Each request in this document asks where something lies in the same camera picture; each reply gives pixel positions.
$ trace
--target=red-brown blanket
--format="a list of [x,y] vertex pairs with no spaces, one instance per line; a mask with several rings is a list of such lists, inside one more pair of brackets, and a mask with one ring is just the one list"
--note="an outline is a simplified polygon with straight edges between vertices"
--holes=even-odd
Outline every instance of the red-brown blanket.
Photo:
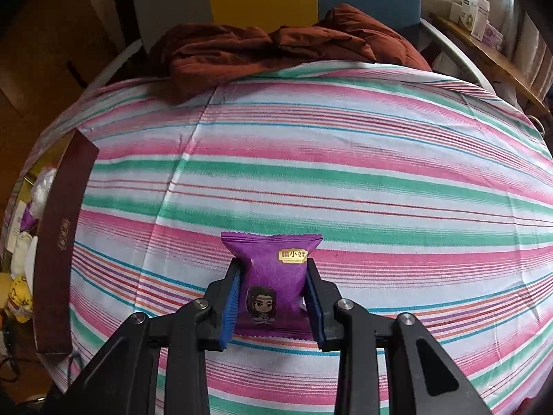
[[314,26],[283,26],[270,34],[256,27],[179,25],[150,52],[154,67],[170,74],[186,99],[254,73],[331,59],[430,71],[405,38],[347,4],[330,10]]

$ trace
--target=striped bedsheet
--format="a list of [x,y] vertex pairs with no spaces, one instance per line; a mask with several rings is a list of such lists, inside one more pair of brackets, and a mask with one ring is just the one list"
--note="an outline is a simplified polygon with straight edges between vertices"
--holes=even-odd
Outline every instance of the striped bedsheet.
[[[374,313],[413,312],[494,413],[535,395],[553,366],[553,167],[522,113],[456,79],[364,63],[266,73],[180,105],[160,97],[168,86],[77,102],[26,163],[74,127],[100,148],[71,274],[85,362],[132,312],[173,312],[220,279],[221,231],[321,233],[321,275]],[[214,414],[333,411],[338,354],[313,342],[235,336],[206,361]],[[51,368],[62,389],[66,367]]]

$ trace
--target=green stripe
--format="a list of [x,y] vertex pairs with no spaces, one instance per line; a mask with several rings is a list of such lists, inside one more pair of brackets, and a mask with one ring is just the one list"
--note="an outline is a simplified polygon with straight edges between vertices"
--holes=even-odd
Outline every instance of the green stripe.
[[69,319],[71,320],[71,331],[77,331],[81,340],[84,339],[86,343],[92,346],[98,351],[106,342],[102,340],[97,334],[90,331],[90,329],[79,320],[74,309],[69,309]]
[[226,413],[239,413],[241,415],[322,415],[332,412],[307,412],[292,411],[286,409],[273,409],[270,407],[251,406],[241,402],[230,401],[209,395],[209,407],[211,410],[222,411]]
[[[82,123],[85,123],[87,121],[89,121],[90,119],[94,118],[95,116],[98,116],[98,115],[101,115],[102,113],[104,112],[107,112],[111,109],[114,109],[118,106],[121,106],[121,105],[124,105],[125,103],[129,103],[131,101],[136,101],[136,100],[139,100],[139,99],[143,99],[143,98],[148,98],[148,95],[147,93],[142,93],[140,95],[135,95],[135,96],[130,96],[128,98],[123,98],[113,104],[109,104],[107,106],[102,106],[101,108],[98,108],[97,106],[95,107],[96,110],[94,110],[93,112],[90,112],[89,114],[87,114],[86,110],[82,111],[81,112],[81,116],[82,118],[79,118],[77,121],[75,121],[73,124],[68,124],[68,122],[71,120],[62,120],[60,123],[56,123],[56,124],[51,124],[45,132],[43,132],[43,135],[49,135],[51,134],[54,130],[58,129],[59,127],[61,127],[62,125],[64,124],[67,124],[67,126],[65,128],[68,129],[68,127],[73,127],[73,126],[79,126],[80,124]],[[110,94],[107,98],[104,98],[103,101],[100,101],[100,103],[105,103],[107,102],[107,100],[109,99],[113,99],[114,97],[116,97],[115,94]]]
[[[248,77],[242,78],[241,81],[247,81],[251,78],[264,77],[264,78],[282,78],[282,79],[310,79],[310,78],[321,78],[319,76],[313,76],[316,73],[328,73],[336,72],[343,70],[371,70],[370,67],[359,66],[359,64],[332,64],[328,62],[316,62],[316,63],[307,63],[300,66],[285,68],[283,70],[274,70],[271,72],[259,72]],[[395,66],[391,64],[386,64],[385,70],[405,70],[403,66]],[[442,81],[446,81],[447,77],[443,76]],[[454,78],[450,78],[447,81],[456,81]]]
[[[513,354],[507,360],[502,361],[498,366],[483,373],[482,375],[471,379],[471,384],[476,388],[487,388],[490,383],[498,380],[498,377],[505,375],[511,368],[514,368],[517,363],[523,363],[532,352],[539,348],[539,344],[543,343],[545,339],[548,339],[553,335],[553,323],[549,323],[549,326],[541,332],[540,335],[536,335],[530,342],[528,342],[520,351]],[[510,391],[504,392],[504,396],[510,393]]]
[[[503,131],[509,134],[511,137],[517,139],[521,143],[524,143],[528,148],[536,151],[535,145],[531,143],[526,137],[522,136],[517,130],[512,129],[511,126],[516,126],[518,130],[525,132],[529,137],[534,138],[535,140],[540,140],[541,136],[535,128],[532,128],[522,121],[503,114],[499,109],[497,113],[493,116],[489,116],[485,113],[480,112],[477,108],[470,107],[461,103],[457,103],[450,98],[432,93],[432,91],[421,91],[413,87],[405,86],[404,83],[396,83],[391,81],[383,80],[370,80],[370,79],[361,79],[361,78],[331,78],[331,77],[309,77],[301,78],[298,75],[305,74],[306,71],[303,70],[301,73],[296,71],[291,71],[288,76],[281,76],[280,79],[295,79],[295,80],[317,80],[320,83],[327,84],[345,84],[345,85],[356,85],[357,87],[363,87],[366,89],[380,90],[384,92],[394,92],[401,95],[410,95],[415,96],[416,98],[422,98],[426,101],[433,102],[435,104],[440,104],[447,108],[461,112],[470,118],[477,118],[480,121],[488,123],[500,131]],[[255,77],[249,77],[250,80],[255,80]]]
[[242,164],[233,162],[210,162],[191,159],[167,160],[125,160],[112,164],[95,164],[95,173],[132,172],[135,170],[180,174],[190,173],[207,176],[238,177],[256,180],[270,180],[289,183],[308,183],[334,186],[338,188],[361,188],[364,190],[386,191],[429,196],[449,200],[465,200],[523,211],[553,214],[553,209],[533,202],[519,200],[513,195],[502,195],[483,190],[441,183],[430,183],[396,176],[354,173],[341,170],[300,168],[280,165]]
[[[543,351],[534,359],[534,364],[542,363],[546,359],[547,355],[551,353],[553,346],[545,347]],[[507,388],[499,395],[493,397],[491,395],[487,398],[487,405],[489,407],[494,407],[497,404],[501,403],[509,394],[514,392],[517,387],[519,387],[526,379],[533,373],[535,369],[530,366],[526,366],[524,372],[520,373],[515,379],[509,380]]]
[[152,203],[112,196],[86,195],[83,203],[102,209],[178,220],[195,225],[211,226],[222,231],[255,232],[258,234],[321,233],[328,241],[365,243],[368,245],[402,246],[513,246],[553,242],[551,233],[445,231],[425,228],[396,228],[380,225],[327,222],[322,220],[286,219],[256,213],[235,213],[225,210],[196,209],[174,203]]

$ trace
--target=gold label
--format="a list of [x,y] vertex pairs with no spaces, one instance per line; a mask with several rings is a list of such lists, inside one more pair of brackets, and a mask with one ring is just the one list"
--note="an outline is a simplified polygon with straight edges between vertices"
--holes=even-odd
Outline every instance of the gold label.
[[67,248],[67,236],[69,234],[69,220],[63,219],[62,220],[62,228],[60,229],[60,238],[57,241],[57,247],[60,248],[62,251],[65,251],[65,248]]
[[308,252],[305,249],[281,249],[278,252],[278,260],[285,264],[302,264],[308,260]]

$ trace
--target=white plastic bag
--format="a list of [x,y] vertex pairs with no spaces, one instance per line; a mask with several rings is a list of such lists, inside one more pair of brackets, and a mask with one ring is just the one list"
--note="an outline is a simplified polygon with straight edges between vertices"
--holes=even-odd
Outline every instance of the white plastic bag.
[[34,186],[32,186],[29,213],[37,220],[42,217],[48,194],[56,177],[56,172],[57,170],[52,167],[43,168],[40,170]]

